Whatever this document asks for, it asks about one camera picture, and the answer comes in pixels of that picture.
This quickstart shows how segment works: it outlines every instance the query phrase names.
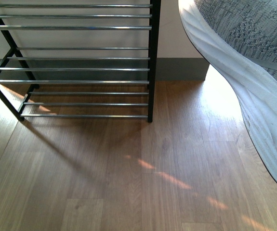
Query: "chrome rod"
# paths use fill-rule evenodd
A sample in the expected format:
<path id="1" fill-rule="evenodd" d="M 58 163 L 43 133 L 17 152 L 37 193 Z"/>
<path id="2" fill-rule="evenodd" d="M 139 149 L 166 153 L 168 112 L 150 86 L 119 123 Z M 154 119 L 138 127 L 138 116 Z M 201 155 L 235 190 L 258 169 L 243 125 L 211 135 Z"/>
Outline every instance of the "chrome rod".
<path id="1" fill-rule="evenodd" d="M 0 30 L 151 30 L 151 26 L 4 26 Z"/>
<path id="2" fill-rule="evenodd" d="M 119 118 L 147 119 L 147 115 L 54 115 L 54 114 L 21 114 L 21 117 L 58 117 L 58 118 Z"/>
<path id="3" fill-rule="evenodd" d="M 25 19 L 92 19 L 92 18 L 152 18 L 151 14 L 0 14 L 2 18 L 25 18 Z"/>
<path id="4" fill-rule="evenodd" d="M 34 61 L 41 61 L 41 60 L 150 60 L 148 57 L 87 57 L 87 58 L 38 58 L 38 57 L 8 57 L 10 60 L 34 60 Z"/>
<path id="5" fill-rule="evenodd" d="M 148 85 L 149 81 L 106 81 L 106 80 L 0 80 L 0 84 L 128 84 Z"/>
<path id="6" fill-rule="evenodd" d="M 43 71 L 149 71 L 148 68 L 16 68 L 0 67 L 0 71 L 24 71 L 24 72 L 43 72 Z"/>
<path id="7" fill-rule="evenodd" d="M 148 47 L 18 47 L 19 51 L 99 51 L 99 50 L 149 50 Z"/>
<path id="8" fill-rule="evenodd" d="M 0 8 L 152 8 L 152 4 L 0 4 Z"/>
<path id="9" fill-rule="evenodd" d="M 144 96 L 148 95 L 148 92 L 44 92 L 33 91 L 31 95 L 109 95 L 109 96 Z"/>
<path id="10" fill-rule="evenodd" d="M 147 103 L 24 103 L 31 106 L 116 106 L 116 107 L 145 107 Z"/>

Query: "white wall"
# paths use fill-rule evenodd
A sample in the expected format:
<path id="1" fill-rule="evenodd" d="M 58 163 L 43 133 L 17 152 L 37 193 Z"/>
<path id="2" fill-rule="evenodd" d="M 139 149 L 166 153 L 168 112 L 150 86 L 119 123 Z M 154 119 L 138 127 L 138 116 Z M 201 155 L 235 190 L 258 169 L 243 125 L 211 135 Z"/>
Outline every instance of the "white wall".
<path id="1" fill-rule="evenodd" d="M 9 3 L 8 1 L 0 0 L 0 3 Z M 11 3 L 28 3 L 26 0 L 13 0 Z M 55 1 L 47 1 L 47 0 L 38 0 L 36 4 L 54 4 Z M 84 4 L 85 0 L 75 0 L 72 1 L 71 4 Z M 99 3 L 99 0 L 89 0 L 88 3 Z M 101 3 L 112 3 L 111 0 L 102 0 Z M 136 4 L 148 4 L 148 0 L 114 0 L 113 3 L 136 3 Z M 58 4 L 69 4 L 67 0 L 59 0 Z M 127 10 L 126 13 L 148 13 L 148 9 L 131 9 Z M 0 13 L 32 13 L 32 10 L 28 9 L 0 9 Z M 79 14 L 79 13 L 102 13 L 102 10 L 90 10 L 90 9 L 80 9 L 80 10 L 41 10 L 42 14 L 45 13 L 57 13 L 62 14 L 63 12 Z M 119 9 L 111 10 L 111 14 L 113 13 L 123 13 L 123 11 L 119 11 Z M 21 24 L 19 20 L 12 20 L 12 25 Z M 63 20 L 56 21 L 50 20 L 49 24 L 53 25 L 85 25 L 85 21 L 83 20 Z M 113 20 L 103 20 L 99 22 L 99 26 L 104 24 L 113 26 L 117 22 Z M 139 25 L 146 25 L 147 20 L 138 20 L 134 23 Z M 129 22 L 122 20 L 120 23 L 120 19 L 118 20 L 118 24 L 122 24 L 128 26 Z M 48 25 L 47 20 L 29 20 L 26 22 L 26 25 Z M 73 46 L 87 46 L 85 44 L 96 44 L 93 46 L 147 46 L 147 31 L 139 32 L 139 31 L 12 31 L 11 32 L 18 46 L 38 46 L 38 47 L 47 47 L 47 46 L 55 46 L 55 47 L 73 47 Z M 0 58 L 4 56 L 4 54 L 8 50 L 8 45 L 2 34 L 0 33 Z M 24 55 L 29 56 L 67 56 L 67 57 L 84 57 L 88 56 L 86 53 L 77 52 L 77 51 L 67 51 L 64 53 L 49 52 L 32 52 L 25 53 Z M 111 51 L 99 51 L 97 54 L 92 51 L 92 55 L 96 56 L 137 56 L 137 54 L 132 54 L 129 51 L 127 52 L 116 52 L 112 53 Z M 145 56 L 145 51 L 142 51 L 138 54 L 138 56 Z M 195 48 L 191 45 L 188 40 L 179 16 L 178 11 L 178 0 L 162 0 L 161 7 L 161 20 L 160 20 L 160 30 L 159 30 L 159 45 L 158 45 L 158 57 L 159 58 L 198 58 L 201 57 L 200 54 L 195 50 Z"/>

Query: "gray baseboard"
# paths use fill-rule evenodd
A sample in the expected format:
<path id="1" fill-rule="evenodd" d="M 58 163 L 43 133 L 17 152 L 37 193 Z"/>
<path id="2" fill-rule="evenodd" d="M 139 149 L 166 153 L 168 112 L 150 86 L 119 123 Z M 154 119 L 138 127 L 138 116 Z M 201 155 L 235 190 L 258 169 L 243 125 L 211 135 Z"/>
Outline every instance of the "gray baseboard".
<path id="1" fill-rule="evenodd" d="M 54 62 L 28 62 L 30 67 L 86 67 L 85 62 L 63 62 L 63 61 L 54 61 Z M 100 62 L 88 62 L 88 65 L 92 67 L 113 67 L 115 63 L 100 63 Z M 146 67 L 147 63 L 144 62 L 127 62 L 117 63 L 119 67 L 126 67 L 125 65 L 133 67 Z M 11 61 L 11 67 L 20 67 L 18 62 Z M 203 58 L 158 58 L 157 60 L 157 73 L 156 80 L 201 80 L 204 81 L 206 73 L 209 67 L 209 63 Z M 111 73 L 106 72 L 89 72 L 88 75 L 85 73 L 76 72 L 73 73 L 35 73 L 37 79 L 58 79 L 61 76 L 62 79 L 71 78 L 71 79 L 115 79 L 115 80 L 144 80 L 146 78 L 144 73 L 115 73 L 114 76 L 111 76 Z M 24 72 L 14 73 L 14 72 L 3 72 L 0 76 L 0 79 L 24 79 L 26 78 Z"/>
<path id="2" fill-rule="evenodd" d="M 208 67 L 204 58 L 158 58 L 156 80 L 204 81 Z"/>

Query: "black metal frame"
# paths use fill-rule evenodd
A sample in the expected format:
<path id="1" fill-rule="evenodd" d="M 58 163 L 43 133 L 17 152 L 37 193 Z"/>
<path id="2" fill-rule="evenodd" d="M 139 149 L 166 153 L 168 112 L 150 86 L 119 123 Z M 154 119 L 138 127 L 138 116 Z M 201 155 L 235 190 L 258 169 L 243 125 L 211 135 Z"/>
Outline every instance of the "black metal frame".
<path id="1" fill-rule="evenodd" d="M 28 4 L 0 4 L 0 8 L 149 8 L 150 14 L 146 15 L 8 15 L 0 14 L 0 31 L 5 37 L 6 41 L 10 45 L 10 50 L 0 61 L 0 73 L 2 71 L 22 71 L 25 72 L 29 80 L 0 80 L 0 83 L 8 84 L 30 84 L 25 97 L 16 110 L 11 102 L 4 96 L 0 90 L 0 99 L 9 108 L 9 110 L 16 116 L 19 121 L 23 121 L 25 117 L 83 117 L 83 118 L 147 118 L 148 122 L 153 120 L 153 105 L 154 105 L 154 93 L 155 93 L 155 75 L 157 64 L 157 52 L 158 52 L 158 31 L 159 31 L 159 18 L 160 18 L 160 6 L 161 0 L 150 0 L 150 4 L 123 4 L 123 5 L 28 5 Z M 149 26 L 8 26 L 4 23 L 3 18 L 148 18 Z M 11 36 L 9 30 L 149 30 L 149 46 L 148 48 L 141 47 L 90 47 L 90 48 L 19 48 Z M 148 58 L 142 60 L 148 60 L 148 68 L 30 68 L 26 62 L 28 58 L 24 58 L 21 50 L 148 50 Z M 11 59 L 16 59 L 22 68 L 7 68 L 6 65 Z M 34 71 L 147 71 L 147 81 L 81 81 L 81 80 L 36 80 L 33 75 Z M 148 106 L 148 115 L 25 115 L 22 114 L 24 107 L 30 105 L 28 100 L 33 94 L 35 89 L 40 87 L 40 84 L 130 84 L 130 85 L 147 85 L 148 93 L 129 93 L 129 92 L 46 92 L 46 94 L 106 94 L 106 95 L 148 95 L 148 104 L 128 104 L 128 103 L 102 103 L 101 105 L 107 106 Z M 98 105 L 96 103 L 64 103 L 63 105 Z"/>

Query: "laminate flooring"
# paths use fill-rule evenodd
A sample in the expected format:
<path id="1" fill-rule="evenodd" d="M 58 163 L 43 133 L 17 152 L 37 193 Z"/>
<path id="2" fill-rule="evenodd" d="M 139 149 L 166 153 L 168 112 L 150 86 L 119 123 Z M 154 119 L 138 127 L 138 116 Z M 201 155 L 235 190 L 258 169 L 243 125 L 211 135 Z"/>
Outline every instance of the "laminate flooring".
<path id="1" fill-rule="evenodd" d="M 153 123 L 0 102 L 0 231 L 277 231 L 277 184 L 212 67 L 157 82 Z"/>

